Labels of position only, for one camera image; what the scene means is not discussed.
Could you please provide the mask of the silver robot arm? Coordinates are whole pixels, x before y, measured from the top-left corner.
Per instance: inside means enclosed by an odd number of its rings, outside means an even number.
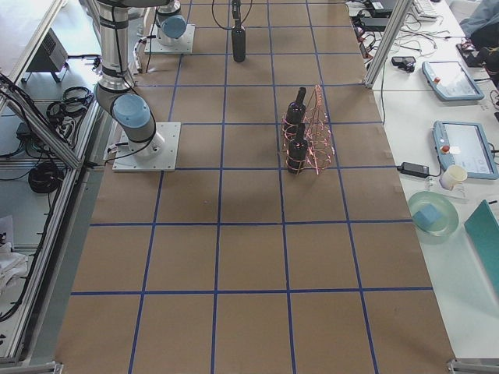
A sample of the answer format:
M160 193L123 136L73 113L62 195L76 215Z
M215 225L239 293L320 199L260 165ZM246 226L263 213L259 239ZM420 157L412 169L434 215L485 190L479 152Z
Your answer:
M159 6L155 16L155 25L159 44L166 46L178 40L187 28L180 1L169 1L166 5Z
M129 9L156 8L159 37L179 39L187 23L178 1L99 1L97 3L102 52L102 75L95 97L122 127L132 155L156 153L165 142L147 102L128 81Z

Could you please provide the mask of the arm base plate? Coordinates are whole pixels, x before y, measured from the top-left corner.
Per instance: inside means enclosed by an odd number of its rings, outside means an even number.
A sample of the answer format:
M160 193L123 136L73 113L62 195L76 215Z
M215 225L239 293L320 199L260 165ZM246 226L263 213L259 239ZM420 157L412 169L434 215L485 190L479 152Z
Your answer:
M185 33L180 38L170 38L165 36L156 25L150 28L148 39L144 48L146 53L152 55L190 55L193 52L193 39L195 26L188 24Z
M114 171L174 171L181 132L180 122L158 122L157 132L151 143L140 152L133 153L143 147L129 142L122 132L119 142L125 143L116 148L113 161Z

